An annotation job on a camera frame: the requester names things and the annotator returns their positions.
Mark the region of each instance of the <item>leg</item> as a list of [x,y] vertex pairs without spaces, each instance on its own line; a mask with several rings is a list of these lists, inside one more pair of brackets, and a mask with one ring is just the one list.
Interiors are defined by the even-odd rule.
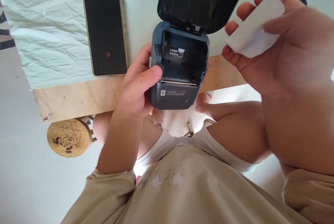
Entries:
[[217,122],[207,129],[219,144],[249,163],[261,163],[271,154],[261,102],[209,104],[210,100],[210,95],[201,94],[196,111]]
[[[93,132],[98,141],[104,144],[108,132],[110,120],[114,111],[97,114],[93,122]],[[154,124],[162,123],[158,110],[153,111],[153,116],[148,115],[143,120],[143,131],[139,144],[137,159],[146,154],[160,138],[162,129]]]

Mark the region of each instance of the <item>printer label sticker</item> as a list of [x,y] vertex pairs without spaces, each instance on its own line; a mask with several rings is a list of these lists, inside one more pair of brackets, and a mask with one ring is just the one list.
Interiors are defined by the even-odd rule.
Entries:
[[182,48],[170,48],[169,55],[174,56],[176,58],[182,58],[184,57],[185,50]]
[[161,90],[161,96],[185,96],[185,90]]

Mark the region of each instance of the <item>beige t-shirt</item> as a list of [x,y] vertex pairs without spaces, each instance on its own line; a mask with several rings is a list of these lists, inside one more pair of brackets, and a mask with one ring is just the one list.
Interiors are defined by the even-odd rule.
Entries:
[[334,223],[332,176],[295,170],[284,196],[294,210],[225,163],[182,146],[137,185],[133,171],[96,169],[62,223]]

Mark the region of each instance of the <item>black phone screen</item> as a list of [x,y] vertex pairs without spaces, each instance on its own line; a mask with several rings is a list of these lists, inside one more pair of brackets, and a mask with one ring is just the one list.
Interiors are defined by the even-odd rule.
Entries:
[[125,74],[126,51],[120,0],[83,0],[93,74]]

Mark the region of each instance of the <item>gold phone case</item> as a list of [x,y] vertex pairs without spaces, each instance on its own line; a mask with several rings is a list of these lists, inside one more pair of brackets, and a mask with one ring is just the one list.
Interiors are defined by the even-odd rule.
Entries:
[[[88,24],[87,24],[87,15],[86,15],[86,6],[85,6],[85,0],[83,1],[83,9],[85,11],[85,20],[86,20],[86,29],[87,29],[87,37],[88,37],[88,45],[89,45],[89,53],[90,53],[90,62],[92,64],[92,73],[95,77],[112,77],[112,76],[123,76],[124,74],[110,74],[110,75],[95,75],[94,74],[94,68],[93,68],[93,61],[92,61],[92,51],[90,48],[90,41],[89,41],[89,33],[88,33]],[[126,61],[126,66],[127,69],[129,68],[129,60],[128,60],[128,49],[127,49],[127,42],[126,42],[126,30],[125,30],[125,14],[124,14],[124,3],[123,0],[119,0],[119,4],[120,4],[120,10],[121,10],[121,17],[122,17],[122,31],[123,31],[123,40],[124,40],[124,51],[125,51],[125,61]]]

